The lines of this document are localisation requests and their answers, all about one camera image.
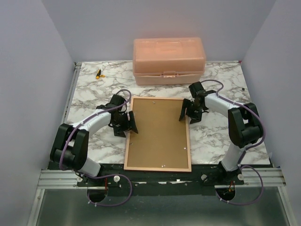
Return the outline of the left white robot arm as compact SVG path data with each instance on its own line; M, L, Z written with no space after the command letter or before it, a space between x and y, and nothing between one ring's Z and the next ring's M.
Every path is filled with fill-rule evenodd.
M116 137L126 137L128 131L138 133L133 111L127 112L131 97L125 99L119 93L114 94L109 103L97 106L85 119L59 126L50 153L50 160L57 163L59 169L84 173L94 186L104 182L101 165L87 156L89 137L106 126L113 128Z

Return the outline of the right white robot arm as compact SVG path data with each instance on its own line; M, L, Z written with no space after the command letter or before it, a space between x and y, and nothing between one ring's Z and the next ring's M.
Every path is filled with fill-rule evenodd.
M192 100L182 102L179 121L185 116L190 124L201 122L203 113L214 110L228 119L228 132L231 144L220 162L222 170L217 171L217 181L223 185L233 180L233 173L238 169L246 151L263 143L266 132L260 120L256 105L242 104L219 94L217 91L205 90L202 82L189 85Z

